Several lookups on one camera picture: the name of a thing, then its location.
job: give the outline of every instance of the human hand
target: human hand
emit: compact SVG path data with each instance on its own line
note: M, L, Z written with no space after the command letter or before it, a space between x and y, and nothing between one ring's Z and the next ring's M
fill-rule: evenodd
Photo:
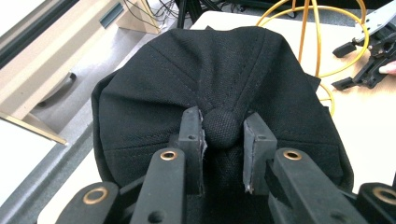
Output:
M379 67L379 73L396 76L396 61L388 63L385 66Z

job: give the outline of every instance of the black fabric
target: black fabric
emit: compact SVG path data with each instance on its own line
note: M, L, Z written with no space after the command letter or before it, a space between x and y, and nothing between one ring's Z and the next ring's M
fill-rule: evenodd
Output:
M188 223L266 223L266 199L244 192L243 121L258 112L280 147L308 153L337 185L353 173L328 109L285 39L259 27L172 30L150 41L92 94L101 177L125 186L198 106L208 148L205 196L188 199Z

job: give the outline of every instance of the yellow cable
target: yellow cable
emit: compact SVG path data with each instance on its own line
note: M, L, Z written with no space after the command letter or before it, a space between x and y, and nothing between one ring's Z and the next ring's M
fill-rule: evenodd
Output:
M314 9L315 25L317 26L317 67L315 69L315 77L319 77L321 61L321 31L317 0L312 0L312 8Z
M366 13L367 13L367 9L366 9L366 5L364 5L363 0L356 0L359 4L359 7L361 8L361 24L366 23Z
M297 7L297 8L295 8L294 11L301 11L301 10L303 10L303 9L304 9L304 7ZM363 32L364 32L364 43L363 43L363 47L361 48L361 51L360 51L359 54L356 56L356 58L355 58L354 60L352 60L350 63L346 64L345 66L343 66L343 67L341 67L341 68L339 68L339 69L336 69L336 70L334 70L334 71L332 71L332 72L329 72L329 73L325 73L325 74L323 74L323 75L319 75L319 77L328 77L328 76L334 75L334 74L336 74L336 73L339 73L339 72L341 72L341 71L347 69L347 68L350 67L352 64L354 64L355 62L357 62L357 61L363 56L364 51L367 49L367 47L368 47L368 45L369 45L369 36L370 36L370 35L369 35L368 31L367 31L366 26L365 26L364 24L362 24L361 21L360 21L360 19L359 19L357 16L353 15L352 13L350 13L350 12L348 12L348 11L345 11L345 10L343 10L343 9L341 9L341 8L337 8L337 7L324 7L324 6L318 6L318 9L320 9L320 10L330 10L330 11L335 11L335 12L344 14L344 15L348 16L349 18L353 19L354 21L356 21L356 22L361 26L361 29L362 29ZM284 11L282 11L282 12L279 12L279 13L277 13L275 16L273 16L273 17L271 17L271 18L268 18L266 21L261 22L261 26L264 26L268 21L270 21L270 20L272 20L272 19L274 19L274 18L276 18L276 17L285 15L285 14L290 13L290 12L291 12L291 9L284 10Z
M327 88L325 85L323 85L322 83L320 83L321 88L323 88L327 94L329 95L329 100L332 102L332 109L330 110L330 115L332 116L334 114L334 110L335 110L335 102L334 102L334 96L332 95L332 92L329 90L329 88Z
M299 63L301 63L301 59L303 58L305 27L306 27L306 21L308 20L309 2L310 2L310 0L305 0L305 3L304 3L303 26L301 28L300 49L298 51L298 62Z
M277 9L279 6L283 5L284 3L288 2L289 0L282 0L279 1L278 3L276 3L273 7L271 7L270 9L268 9L263 15L262 17L259 19L259 21L257 22L256 25L258 26L264 26L265 23L267 23L268 21L272 20L273 18L285 15L287 13L290 12L294 12L294 11L300 11L303 10L304 11L304 15L303 15L303 27L302 27L302 35L301 35L301 39L300 39L300 51L299 51L299 58L298 61L301 62L302 59L302 54L303 54L303 47L304 47L304 36L305 36L305 27L306 27L306 20L307 20L307 11L308 9L314 9L314 16L315 16L315 24L317 27L317 40L318 40L318 44L317 44L317 52L318 52L318 56L317 56L317 67L316 67L316 72L315 72L315 77L328 77L330 75L336 74L338 72L341 72L345 69L347 69L349 66L351 66L352 64L354 64L357 60L359 60L363 54L364 51L367 49L368 44L369 44L369 33L368 30L366 28L366 26L364 25L365 23L365 17L366 17L366 7L364 5L363 0L357 0L360 8L361 8L361 19L359 19L358 17L356 17L354 14L345 11L341 8L337 8L337 7L324 7L324 6L318 6L317 1L316 0L312 0L312 5L311 7L309 7L309 2L310 0L305 0L304 3L304 7L295 7L295 2L296 0L293 0L292 2L292 8L289 10L285 10L282 11L280 13L277 13L275 16L269 18L267 21L262 22L262 20L267 17L272 11L274 11L275 9ZM323 9L323 10L330 10L330 11L335 11L341 14L344 14L346 16L348 16L349 18L351 18L352 20L354 20L355 22L357 22L360 26L361 29L364 32L364 42L363 42L363 47L361 48L361 51L359 52L358 56L352 60L350 63L348 63L347 65L336 69L330 73L326 73L323 75L319 75L319 68L320 68L320 57L321 57L321 31L320 31L320 21L319 21L319 15L318 15L318 10L319 9ZM335 110L335 102L334 102L334 97L332 95L332 92L322 83L320 83L320 87L322 87L327 94L329 95L329 98L325 98L325 99L321 99L320 101L325 101L325 100L330 100L332 103L332 109L331 109L331 116L334 114L334 110Z
M291 10L294 10L296 8L296 2L297 0L293 0L293 3L291 5Z
M262 16L259 18L259 20L256 23L256 26L262 26L262 25L260 25L260 23L262 22L262 20L265 17L267 17L272 11L274 11L275 9L277 9L278 7L282 6L283 4L285 4L287 2L289 2L289 0L281 0L281 1L277 2L276 4L274 4L272 7L268 8L268 10L266 10L264 12L264 14L262 14Z

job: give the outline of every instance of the screw hole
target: screw hole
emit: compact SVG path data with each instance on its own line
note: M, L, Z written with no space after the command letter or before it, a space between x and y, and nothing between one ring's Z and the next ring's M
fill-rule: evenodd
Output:
M339 223L350 223L349 218L346 215L344 215L338 211L331 212L330 217L334 218Z
M373 194L384 203L396 205L396 191L393 189L376 187L373 189Z
M177 153L174 151L165 151L161 153L161 159L164 161L172 161L177 157Z
M284 151L283 156L291 161L299 161L302 158L300 153L293 150Z
M85 204L96 204L104 200L107 197L107 194L108 190L106 188L99 187L88 191L88 193L84 195L82 201Z
M154 211L148 215L149 223L162 223L165 219L165 212L163 211Z

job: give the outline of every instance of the cap button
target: cap button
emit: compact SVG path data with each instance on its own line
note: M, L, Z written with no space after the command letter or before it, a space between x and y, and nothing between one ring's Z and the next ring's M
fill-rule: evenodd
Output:
M222 108L215 108L204 115L202 125L209 148L215 150L232 147L241 132L235 113Z

